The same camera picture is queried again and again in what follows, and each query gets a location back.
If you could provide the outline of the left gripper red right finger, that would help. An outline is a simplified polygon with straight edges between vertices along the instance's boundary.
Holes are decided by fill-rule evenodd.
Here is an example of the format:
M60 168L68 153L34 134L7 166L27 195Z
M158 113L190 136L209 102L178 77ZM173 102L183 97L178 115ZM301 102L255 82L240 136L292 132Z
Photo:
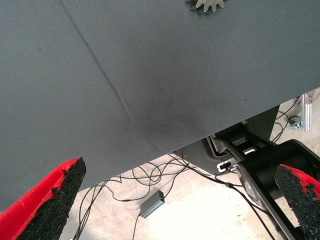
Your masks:
M275 182L304 235L320 234L320 182L302 170L281 164Z

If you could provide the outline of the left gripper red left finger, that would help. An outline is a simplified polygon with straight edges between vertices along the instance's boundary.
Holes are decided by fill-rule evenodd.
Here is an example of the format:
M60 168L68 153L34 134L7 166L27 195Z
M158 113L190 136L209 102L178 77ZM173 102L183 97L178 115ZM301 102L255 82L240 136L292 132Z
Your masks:
M63 162L0 215L2 240L58 240L86 174L78 157Z

